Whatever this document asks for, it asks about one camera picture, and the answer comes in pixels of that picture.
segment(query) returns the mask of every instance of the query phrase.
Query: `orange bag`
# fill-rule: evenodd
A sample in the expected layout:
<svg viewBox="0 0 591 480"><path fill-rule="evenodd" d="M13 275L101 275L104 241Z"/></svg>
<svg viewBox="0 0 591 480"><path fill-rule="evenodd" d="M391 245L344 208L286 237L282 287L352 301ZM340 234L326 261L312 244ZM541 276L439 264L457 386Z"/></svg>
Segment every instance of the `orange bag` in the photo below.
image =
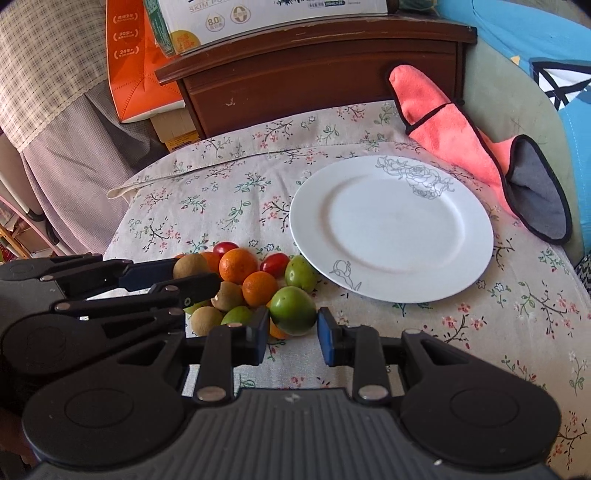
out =
<svg viewBox="0 0 591 480"><path fill-rule="evenodd" d="M142 0L108 0L106 35L109 85L122 123L184 107L177 84L156 79L156 69L170 59L154 39Z"/></svg>

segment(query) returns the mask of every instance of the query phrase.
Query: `fruit pile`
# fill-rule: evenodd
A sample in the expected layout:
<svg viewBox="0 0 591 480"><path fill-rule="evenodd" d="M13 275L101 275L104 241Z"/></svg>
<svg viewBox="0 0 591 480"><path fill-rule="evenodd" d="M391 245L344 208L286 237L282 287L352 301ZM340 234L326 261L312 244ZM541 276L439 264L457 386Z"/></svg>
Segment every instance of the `fruit pile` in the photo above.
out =
<svg viewBox="0 0 591 480"><path fill-rule="evenodd" d="M191 315L195 335L207 335L218 325L247 325L252 310L261 306L269 308L269 333L277 339L305 335L316 323L316 305L309 295L316 286L316 276L301 255L290 259L276 253L266 257L259 269L256 257L247 249L221 242L212 252L181 254L177 258L174 278L215 272L222 279L214 298L185 309ZM280 288L282 278L287 286Z"/></svg>

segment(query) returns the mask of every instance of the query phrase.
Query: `green tomato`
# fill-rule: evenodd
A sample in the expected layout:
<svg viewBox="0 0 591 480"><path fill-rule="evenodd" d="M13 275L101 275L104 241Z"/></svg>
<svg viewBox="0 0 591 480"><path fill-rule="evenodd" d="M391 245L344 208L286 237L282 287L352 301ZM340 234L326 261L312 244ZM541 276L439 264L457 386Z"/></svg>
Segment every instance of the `green tomato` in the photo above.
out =
<svg viewBox="0 0 591 480"><path fill-rule="evenodd" d="M302 255L296 255L285 269L285 283L290 287L298 287L308 293L316 288L314 268Z"/></svg>
<svg viewBox="0 0 591 480"><path fill-rule="evenodd" d="M222 325L227 325L228 323L241 323L243 325L248 325L252 319L252 312L241 305L239 307L234 307L230 310L226 316L222 320Z"/></svg>
<svg viewBox="0 0 591 480"><path fill-rule="evenodd" d="M275 325L288 335L305 335L316 323L316 304L301 288L283 287L269 305Z"/></svg>
<svg viewBox="0 0 591 480"><path fill-rule="evenodd" d="M212 306L212 301L211 300L203 300L203 301L200 301L198 303L194 303L190 307L187 307L187 308L185 308L183 310L185 311L185 313L188 313L189 315L192 315L195 310L200 309L201 307L210 307L210 306Z"/></svg>

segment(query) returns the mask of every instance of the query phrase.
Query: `sheet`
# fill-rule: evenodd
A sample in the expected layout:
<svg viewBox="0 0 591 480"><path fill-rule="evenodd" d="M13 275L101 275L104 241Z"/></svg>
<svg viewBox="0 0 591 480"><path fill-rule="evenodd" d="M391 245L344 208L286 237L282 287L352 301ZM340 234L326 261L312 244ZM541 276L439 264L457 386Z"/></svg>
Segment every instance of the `sheet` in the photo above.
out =
<svg viewBox="0 0 591 480"><path fill-rule="evenodd" d="M546 389L562 412L548 459L563 476L591 473L591 300L566 255L530 234L467 172L445 165L404 135L393 102L296 115L211 138L163 158L112 196L130 201L106 258L136 262L211 249L233 241L259 260L294 255L289 207L317 170L343 158L400 155L437 166L474 192L495 232L491 263L460 294L434 303L363 298L319 277L313 297L343 325L371 325L381 335L419 328ZM187 385L194 382L193 369ZM395 393L402 393L395 368ZM235 369L236 387L349 387L351 370L329 368L314 332L269 339L260 367Z"/></svg>

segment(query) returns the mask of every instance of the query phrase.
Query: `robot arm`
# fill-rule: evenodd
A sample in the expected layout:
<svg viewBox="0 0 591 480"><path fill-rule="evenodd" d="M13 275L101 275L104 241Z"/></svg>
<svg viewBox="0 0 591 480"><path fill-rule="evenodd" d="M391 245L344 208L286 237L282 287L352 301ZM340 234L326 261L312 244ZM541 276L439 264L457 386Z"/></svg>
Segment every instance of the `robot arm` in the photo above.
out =
<svg viewBox="0 0 591 480"><path fill-rule="evenodd" d="M220 280L172 280L175 262L83 255L0 267L2 404L22 412L41 460L30 478L557 478L544 464L560 426L554 400L418 330L381 338L322 308L324 361L354 369L351 395L235 395L233 367L264 358L268 310L186 338L181 308L215 296ZM392 396L386 365L398 365L403 396Z"/></svg>

